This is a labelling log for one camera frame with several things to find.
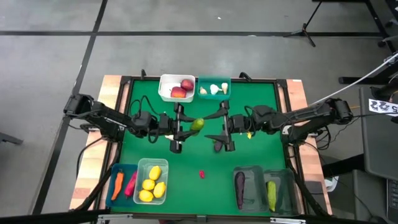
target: green table surface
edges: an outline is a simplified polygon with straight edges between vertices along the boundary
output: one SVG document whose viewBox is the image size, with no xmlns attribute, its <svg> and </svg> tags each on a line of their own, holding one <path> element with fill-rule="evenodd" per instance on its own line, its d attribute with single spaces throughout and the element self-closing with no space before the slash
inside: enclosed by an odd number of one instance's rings
<svg viewBox="0 0 398 224">
<path fill-rule="evenodd" d="M 131 101 L 147 95 L 156 112 L 166 112 L 174 118 L 174 103 L 162 101 L 157 92 L 158 86 L 158 81 L 134 81 Z M 191 103 L 183 105 L 187 116 L 202 118 L 214 113 L 219 108 L 219 103 L 195 95 Z M 245 114 L 245 105 L 267 105 L 276 109 L 274 86 L 270 83 L 232 82 L 229 105 L 229 115 Z M 138 103 L 135 103 L 132 112 L 135 113 L 137 109 Z M 146 102 L 142 103 L 142 109 L 150 111 Z M 172 153 L 169 150 L 170 141 L 163 136 L 151 144 L 147 138 L 139 139 L 126 131 L 120 163 L 138 164 L 142 158 L 167 159 L 167 198 L 162 205 L 134 204 L 131 208 L 112 208 L 112 212 L 269 216 L 268 212 L 242 213 L 238 210 L 233 169 L 253 165 L 259 165 L 264 170 L 285 169 L 280 133 L 268 135 L 257 132 L 252 139 L 248 139 L 246 134 L 233 134 L 236 150 L 226 152 L 222 149 L 216 153 L 212 140 L 204 135 L 220 134 L 222 124 L 222 118 L 206 120 L 199 135 L 190 137 L 183 143 L 181 154 Z M 183 130 L 189 130 L 189 127 L 190 123 L 183 123 Z M 199 176 L 200 170 L 205 172 L 204 179 Z"/>
</svg>

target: carrot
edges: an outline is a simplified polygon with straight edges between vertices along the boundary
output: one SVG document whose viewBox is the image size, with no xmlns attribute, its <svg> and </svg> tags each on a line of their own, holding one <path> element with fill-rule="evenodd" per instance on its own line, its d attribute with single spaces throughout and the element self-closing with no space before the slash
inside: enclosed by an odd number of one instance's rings
<svg viewBox="0 0 398 224">
<path fill-rule="evenodd" d="M 124 177 L 123 171 L 119 169 L 118 175 L 116 176 L 116 180 L 114 181 L 114 190 L 111 200 L 116 200 L 116 198 L 118 197 L 119 192 L 122 189 L 123 177 Z"/>
</svg>

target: fruit container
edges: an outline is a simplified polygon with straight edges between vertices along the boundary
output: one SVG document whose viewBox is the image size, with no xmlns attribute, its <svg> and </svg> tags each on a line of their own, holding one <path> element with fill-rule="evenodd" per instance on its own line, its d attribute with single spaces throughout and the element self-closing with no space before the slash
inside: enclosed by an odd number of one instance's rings
<svg viewBox="0 0 398 224">
<path fill-rule="evenodd" d="M 275 211 L 269 210 L 272 216 L 296 216 L 300 215 L 299 199 L 296 194 L 296 186 L 293 172 L 289 169 L 266 170 L 264 172 L 264 183 L 268 191 L 268 181 L 276 185 Z"/>
<path fill-rule="evenodd" d="M 212 84 L 221 88 L 223 83 L 228 84 L 227 92 L 224 94 L 224 91 L 219 91 L 217 94 L 212 95 L 210 93 L 210 86 Z M 200 88 L 204 88 L 207 91 L 207 94 L 200 94 Z M 198 88 L 197 94 L 200 98 L 207 100 L 227 100 L 231 96 L 231 78 L 228 77 L 199 77 L 198 78 Z"/>
<path fill-rule="evenodd" d="M 233 182 L 235 182 L 235 175 L 239 171 L 243 172 L 245 177 L 243 188 L 243 204 L 242 209 L 239 211 L 268 212 L 268 198 L 266 194 L 266 186 L 264 185 L 265 182 L 262 168 L 260 166 L 236 167 L 233 171 Z"/>
<path fill-rule="evenodd" d="M 114 192 L 114 181 L 116 180 L 116 175 L 119 170 L 122 170 L 124 173 L 122 189 L 116 200 L 111 200 L 113 192 Z M 129 183 L 132 174 L 137 171 L 137 165 L 132 164 L 114 164 L 112 166 L 111 178 L 109 180 L 108 193 L 106 194 L 105 205 L 108 207 L 124 207 L 131 208 L 135 205 L 132 197 L 126 197 L 124 191 L 126 189 L 127 184 Z"/>
<path fill-rule="evenodd" d="M 185 98 L 171 97 L 171 91 L 173 87 L 181 87 L 181 81 L 187 79 L 193 82 L 193 90 L 187 91 Z M 166 102 L 182 102 L 190 103 L 193 100 L 195 94 L 195 77 L 193 75 L 172 75 L 163 74 L 160 76 L 158 94 L 163 101 Z"/>
<path fill-rule="evenodd" d="M 160 182 L 164 182 L 166 184 L 166 190 L 161 198 L 155 198 L 151 202 L 143 202 L 139 198 L 139 192 L 142 190 L 142 183 L 144 180 L 149 179 L 149 172 L 154 166 L 159 166 L 162 170 L 160 177 L 155 180 L 155 184 Z M 134 195 L 132 196 L 133 200 L 137 204 L 145 204 L 145 205 L 161 205 L 166 200 L 167 193 L 167 177 L 169 176 L 169 163 L 165 159 L 148 159 L 143 158 L 138 162 L 138 173 L 137 173 L 137 182 L 136 188 L 134 189 Z"/>
</svg>

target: wooden table frame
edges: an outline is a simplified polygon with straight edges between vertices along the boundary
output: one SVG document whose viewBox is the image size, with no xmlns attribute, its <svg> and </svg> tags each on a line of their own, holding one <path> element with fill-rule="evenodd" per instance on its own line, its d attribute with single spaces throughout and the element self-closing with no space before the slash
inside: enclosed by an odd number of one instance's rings
<svg viewBox="0 0 398 224">
<path fill-rule="evenodd" d="M 110 108 L 114 108 L 124 113 L 126 110 L 127 96 L 131 90 L 129 90 L 129 85 L 121 85 L 123 82 L 126 82 L 126 79 L 121 75 L 105 75 L 99 92 L 98 101 L 104 103 Z M 282 112 L 298 110 L 307 106 L 307 100 L 305 98 L 304 88 L 301 80 L 282 80 L 278 83 L 280 84 L 279 97 Z M 98 131 L 91 132 L 88 135 L 86 144 L 89 144 L 100 137 L 101 135 Z M 306 142 L 316 146 L 314 138 L 307 138 Z M 75 184 L 75 189 L 73 191 L 70 209 L 77 208 L 79 205 L 81 205 L 84 199 L 94 189 L 101 177 L 101 174 L 107 169 L 105 165 L 109 166 L 108 164 L 113 161 L 117 146 L 118 144 L 116 143 L 108 144 L 107 141 L 101 140 L 85 151 L 81 159 L 81 165 Z M 105 153 L 107 147 L 110 147 L 109 154 Z M 289 153 L 291 156 L 293 155 L 292 148 L 289 148 Z M 322 183 L 327 212 L 331 214 L 330 202 L 325 187 L 322 165 L 320 163 L 318 152 L 313 147 L 304 144 L 300 146 L 299 154 L 301 166 L 299 166 L 298 169 L 302 169 L 303 178 L 306 181 L 310 180 Z M 295 163 L 296 160 L 293 158 L 291 160 L 294 167 L 297 169 Z M 107 191 L 108 183 L 103 188 L 100 200 L 96 201 L 97 208 L 105 208 L 105 197 Z"/>
</svg>

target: red chili pepper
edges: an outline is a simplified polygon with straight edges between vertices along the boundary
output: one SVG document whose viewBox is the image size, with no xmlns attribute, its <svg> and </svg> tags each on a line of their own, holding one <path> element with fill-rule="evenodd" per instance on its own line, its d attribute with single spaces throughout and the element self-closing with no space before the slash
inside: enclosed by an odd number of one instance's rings
<svg viewBox="0 0 398 224">
<path fill-rule="evenodd" d="M 136 180 L 137 180 L 137 171 L 135 171 L 132 174 L 129 183 L 127 184 L 126 189 L 124 190 L 124 194 L 126 197 L 131 197 L 132 193 L 134 193 L 134 187 L 136 186 Z"/>
<path fill-rule="evenodd" d="M 200 176 L 200 178 L 204 179 L 205 178 L 205 171 L 203 171 L 203 170 L 199 171 L 199 176 Z"/>
</svg>

